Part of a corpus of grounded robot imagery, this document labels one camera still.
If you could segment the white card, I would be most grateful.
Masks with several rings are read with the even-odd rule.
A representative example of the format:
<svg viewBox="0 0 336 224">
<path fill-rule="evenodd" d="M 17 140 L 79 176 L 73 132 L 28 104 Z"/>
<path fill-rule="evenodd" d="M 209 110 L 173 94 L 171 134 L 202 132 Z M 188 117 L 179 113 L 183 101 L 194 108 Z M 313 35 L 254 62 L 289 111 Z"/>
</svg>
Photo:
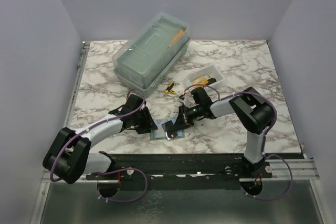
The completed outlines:
<svg viewBox="0 0 336 224">
<path fill-rule="evenodd" d="M 165 123 L 165 120 L 155 120 L 154 121 L 156 126 L 157 126 L 157 130 L 153 131 L 153 138 L 154 139 L 162 139 L 162 138 L 166 138 L 165 136 L 165 130 L 163 128 L 163 124 Z"/>
</svg>

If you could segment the black VIP card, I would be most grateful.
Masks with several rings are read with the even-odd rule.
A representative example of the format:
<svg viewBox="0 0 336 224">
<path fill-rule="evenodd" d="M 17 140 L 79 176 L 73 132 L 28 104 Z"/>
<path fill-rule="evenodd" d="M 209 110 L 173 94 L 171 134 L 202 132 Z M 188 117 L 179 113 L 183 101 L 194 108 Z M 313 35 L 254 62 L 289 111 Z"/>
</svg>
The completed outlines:
<svg viewBox="0 0 336 224">
<path fill-rule="evenodd" d="M 165 130 L 165 136 L 168 140 L 178 136 L 177 130 L 174 127 L 174 123 L 171 120 L 165 122 L 162 126 Z"/>
</svg>

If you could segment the green leather card holder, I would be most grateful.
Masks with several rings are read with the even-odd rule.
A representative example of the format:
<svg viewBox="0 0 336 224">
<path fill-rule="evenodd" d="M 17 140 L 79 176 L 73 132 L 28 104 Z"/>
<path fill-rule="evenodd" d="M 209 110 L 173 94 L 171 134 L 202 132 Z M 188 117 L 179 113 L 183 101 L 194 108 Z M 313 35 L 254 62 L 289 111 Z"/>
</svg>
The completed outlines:
<svg viewBox="0 0 336 224">
<path fill-rule="evenodd" d="M 151 130 L 150 140 L 171 140 L 173 138 L 184 138 L 184 130 L 172 132 L 171 127 L 174 125 L 176 118 L 171 119 L 154 119 L 157 126 L 156 130 Z"/>
</svg>

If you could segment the white card tray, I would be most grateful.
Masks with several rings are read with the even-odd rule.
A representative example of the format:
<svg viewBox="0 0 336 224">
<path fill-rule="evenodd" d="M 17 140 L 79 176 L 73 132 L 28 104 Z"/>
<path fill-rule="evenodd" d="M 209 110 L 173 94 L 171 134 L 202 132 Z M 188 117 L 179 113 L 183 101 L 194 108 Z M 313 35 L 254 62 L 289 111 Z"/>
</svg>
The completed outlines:
<svg viewBox="0 0 336 224">
<path fill-rule="evenodd" d="M 205 84 L 217 90 L 222 86 L 224 80 L 225 78 L 220 72 L 219 67 L 212 63 L 205 67 L 191 71 L 183 80 L 183 85 L 187 88 L 195 84 Z"/>
</svg>

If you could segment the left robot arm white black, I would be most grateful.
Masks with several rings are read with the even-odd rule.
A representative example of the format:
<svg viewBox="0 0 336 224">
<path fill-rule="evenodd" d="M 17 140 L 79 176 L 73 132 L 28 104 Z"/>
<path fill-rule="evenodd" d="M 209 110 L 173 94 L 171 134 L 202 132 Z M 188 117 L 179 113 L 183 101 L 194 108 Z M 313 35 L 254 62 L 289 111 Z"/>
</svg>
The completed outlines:
<svg viewBox="0 0 336 224">
<path fill-rule="evenodd" d="M 73 184 L 82 175 L 100 174 L 104 179 L 116 175 L 113 158 L 106 152 L 91 154 L 90 150 L 105 139 L 125 130 L 147 134 L 157 130 L 143 97 L 131 94 L 126 103 L 108 112 L 102 119 L 79 129 L 62 128 L 44 160 L 52 182 Z"/>
</svg>

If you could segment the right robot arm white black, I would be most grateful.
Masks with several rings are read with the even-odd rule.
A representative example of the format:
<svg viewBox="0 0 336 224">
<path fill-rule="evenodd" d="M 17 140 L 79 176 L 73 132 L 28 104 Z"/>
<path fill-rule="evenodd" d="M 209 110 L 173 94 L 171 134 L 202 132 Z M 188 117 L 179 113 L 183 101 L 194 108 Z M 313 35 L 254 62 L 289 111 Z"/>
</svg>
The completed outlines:
<svg viewBox="0 0 336 224">
<path fill-rule="evenodd" d="M 266 136 L 277 120 L 277 110 L 272 102 L 252 87 L 222 99 L 219 98 L 217 101 L 212 101 L 202 87 L 192 90 L 191 95 L 196 105 L 179 106 L 176 121 L 168 121 L 162 125 L 166 137 L 175 137 L 178 131 L 193 126 L 195 120 L 214 120 L 235 113 L 247 130 L 241 171 L 249 178 L 259 174 L 260 167 L 265 161 Z"/>
</svg>

